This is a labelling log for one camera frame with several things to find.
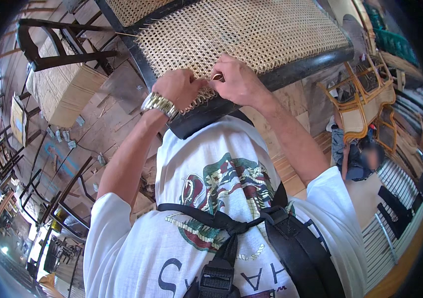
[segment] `gold watch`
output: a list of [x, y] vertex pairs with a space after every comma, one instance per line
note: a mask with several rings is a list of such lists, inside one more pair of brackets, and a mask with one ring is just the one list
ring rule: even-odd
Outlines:
[[179, 113], [175, 105], [168, 99], [158, 94], [158, 92], [150, 93], [140, 108], [142, 112], [151, 109], [157, 109], [161, 111], [163, 114], [165, 114], [165, 116], [168, 117], [169, 122], [172, 121], [173, 118], [175, 118], [175, 116], [177, 116]]

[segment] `backpack strap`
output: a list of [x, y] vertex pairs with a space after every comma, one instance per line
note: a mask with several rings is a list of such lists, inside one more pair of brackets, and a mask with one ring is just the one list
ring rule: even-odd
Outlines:
[[184, 297], [190, 298], [239, 298], [239, 289], [233, 285], [235, 260], [238, 253], [238, 235], [264, 221], [257, 218], [243, 223], [230, 218], [226, 213], [217, 211], [214, 215], [191, 206], [179, 204], [160, 204], [158, 211], [173, 210], [182, 212], [211, 228], [226, 230], [229, 238], [215, 253], [215, 257], [203, 267], [198, 283], [193, 283]]
[[[271, 208], [261, 209], [261, 217], [266, 217], [263, 213], [272, 208], [285, 207], [287, 202], [286, 190], [281, 182], [271, 200]], [[289, 216], [283, 221], [266, 220], [265, 225], [268, 240], [301, 298], [345, 297], [341, 280], [330, 259], [327, 243], [311, 219], [302, 223], [294, 216]], [[310, 225], [314, 225], [319, 238], [308, 229]]]

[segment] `hand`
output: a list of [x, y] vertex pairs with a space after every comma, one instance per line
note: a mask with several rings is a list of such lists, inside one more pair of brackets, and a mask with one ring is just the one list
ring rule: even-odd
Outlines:
[[198, 90], [207, 83], [205, 79], [195, 80], [193, 71], [189, 69], [177, 69], [167, 71], [159, 77], [152, 87], [152, 92], [158, 92], [177, 109], [185, 110], [196, 99]]
[[226, 53], [216, 62], [211, 77], [218, 73], [223, 74], [225, 82], [211, 80], [208, 85], [221, 97], [235, 104], [249, 105], [256, 109], [262, 106], [263, 100], [272, 96], [252, 69]]

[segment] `cardboard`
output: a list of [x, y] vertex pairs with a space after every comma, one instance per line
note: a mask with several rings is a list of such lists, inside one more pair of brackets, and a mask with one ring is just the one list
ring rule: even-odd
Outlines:
[[[64, 41], [63, 45], [68, 55], [74, 54]], [[57, 55], [49, 38], [39, 55]], [[49, 124], [69, 128], [105, 80], [107, 76], [85, 63], [75, 63], [30, 72], [26, 88], [38, 101]]]

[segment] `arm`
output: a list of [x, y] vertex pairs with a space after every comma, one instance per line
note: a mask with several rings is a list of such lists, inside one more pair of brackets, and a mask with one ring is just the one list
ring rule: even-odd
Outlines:
[[[152, 87], [171, 101], [179, 110], [184, 110], [196, 98], [198, 90], [206, 80], [195, 80], [191, 70], [175, 70], [165, 73]], [[140, 121], [125, 138], [100, 180], [97, 197], [115, 193], [134, 206], [140, 176], [150, 144], [168, 118], [159, 110], [145, 111]]]
[[210, 87], [221, 97], [259, 111], [276, 133], [286, 158], [307, 186], [329, 168], [322, 150], [292, 114], [261, 83], [246, 64], [223, 54], [215, 64], [212, 76], [222, 73], [225, 82], [210, 81]]
[[342, 180], [345, 180], [347, 176], [347, 169], [349, 165], [349, 151], [350, 146], [349, 144], [346, 144], [346, 146], [344, 147], [344, 156], [342, 159]]

